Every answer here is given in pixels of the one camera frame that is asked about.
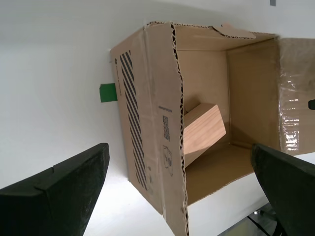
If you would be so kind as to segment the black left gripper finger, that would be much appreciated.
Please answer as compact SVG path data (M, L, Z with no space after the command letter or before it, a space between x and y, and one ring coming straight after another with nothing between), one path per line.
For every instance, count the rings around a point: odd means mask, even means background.
M252 146L251 164L274 214L275 236L315 234L315 166L262 144Z
M2 236L82 236L109 166L100 143L0 190Z

